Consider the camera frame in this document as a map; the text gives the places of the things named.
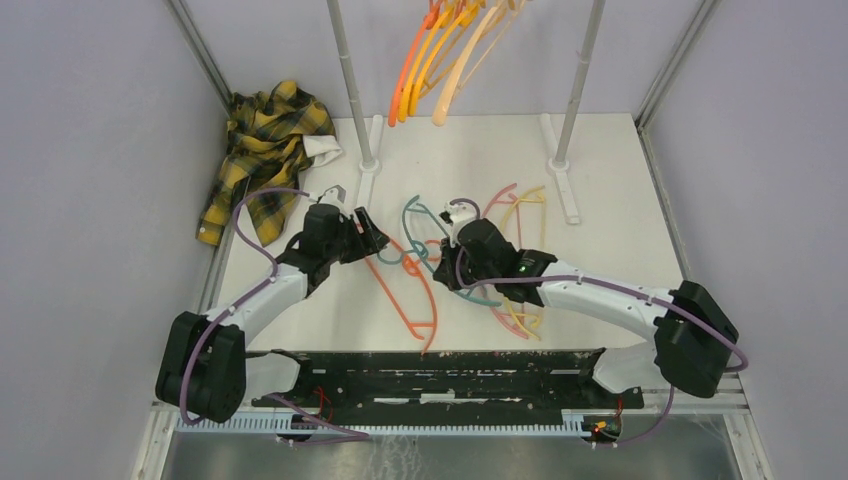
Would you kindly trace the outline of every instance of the white bracket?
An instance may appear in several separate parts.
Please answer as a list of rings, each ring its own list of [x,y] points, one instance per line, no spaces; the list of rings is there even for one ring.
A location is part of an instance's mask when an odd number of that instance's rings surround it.
[[[545,137],[545,147],[548,150],[547,168],[548,173],[553,175],[559,192],[559,203],[562,205],[562,211],[565,214],[565,223],[569,225],[578,225],[580,223],[580,212],[577,211],[577,202],[574,200],[574,192],[571,190],[571,183],[568,181],[569,161],[565,161],[565,165],[557,165],[554,162],[556,155],[557,135],[554,132],[554,125],[550,114],[543,113],[539,115],[539,124],[542,127],[542,136]]]
[[[371,164],[359,161],[359,189],[356,193],[356,207],[371,206],[371,192],[374,190],[374,178],[380,173],[380,143],[383,141],[383,116],[374,115],[371,131],[368,132],[368,145],[371,147]]]

